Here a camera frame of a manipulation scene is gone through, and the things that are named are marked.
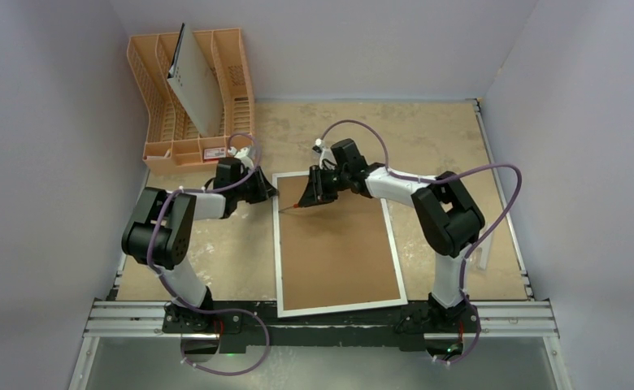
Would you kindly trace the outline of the blue handled screwdriver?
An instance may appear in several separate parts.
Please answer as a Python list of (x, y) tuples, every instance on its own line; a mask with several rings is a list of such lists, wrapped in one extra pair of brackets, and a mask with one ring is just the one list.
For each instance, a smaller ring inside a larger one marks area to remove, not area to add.
[(284, 208), (279, 209), (279, 210), (278, 210), (278, 213), (283, 213), (283, 212), (286, 212), (286, 211), (289, 211), (289, 210), (294, 210), (294, 209), (297, 209), (297, 208), (299, 208), (299, 207), (300, 207), (300, 206), (296, 203), (296, 204), (293, 204), (293, 205), (291, 205), (291, 206), (287, 206), (287, 207), (284, 207)]

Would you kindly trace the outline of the white picture frame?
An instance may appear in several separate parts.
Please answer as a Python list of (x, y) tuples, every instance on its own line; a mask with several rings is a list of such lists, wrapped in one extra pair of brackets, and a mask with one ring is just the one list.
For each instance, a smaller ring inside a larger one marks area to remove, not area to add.
[(387, 202), (346, 190), (325, 206), (278, 213), (297, 203), (307, 179), (304, 171), (272, 177), (278, 317), (407, 304)]

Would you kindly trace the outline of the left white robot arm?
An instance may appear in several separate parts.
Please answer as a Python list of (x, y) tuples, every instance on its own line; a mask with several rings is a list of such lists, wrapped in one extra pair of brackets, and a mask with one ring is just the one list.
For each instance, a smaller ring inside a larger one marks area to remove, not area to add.
[(205, 332), (220, 321), (210, 289), (188, 258), (194, 221), (227, 219), (241, 202), (257, 204), (278, 194), (261, 167), (239, 158), (221, 158), (215, 174), (198, 190), (141, 191), (121, 247), (153, 271), (171, 296), (168, 323)]

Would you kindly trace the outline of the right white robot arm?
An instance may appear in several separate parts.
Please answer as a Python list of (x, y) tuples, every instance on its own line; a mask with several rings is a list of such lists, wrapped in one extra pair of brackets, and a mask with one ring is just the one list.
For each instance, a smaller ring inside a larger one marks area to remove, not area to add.
[(319, 154), (319, 162), (309, 168), (306, 189), (297, 206), (326, 205), (349, 190), (413, 208), (424, 238), (436, 254), (428, 318), (441, 331), (457, 324), (468, 307), (463, 291), (465, 257), (485, 226), (484, 216), (464, 184), (452, 171), (413, 176), (381, 162), (369, 163), (350, 138), (331, 146), (318, 139), (313, 150)]

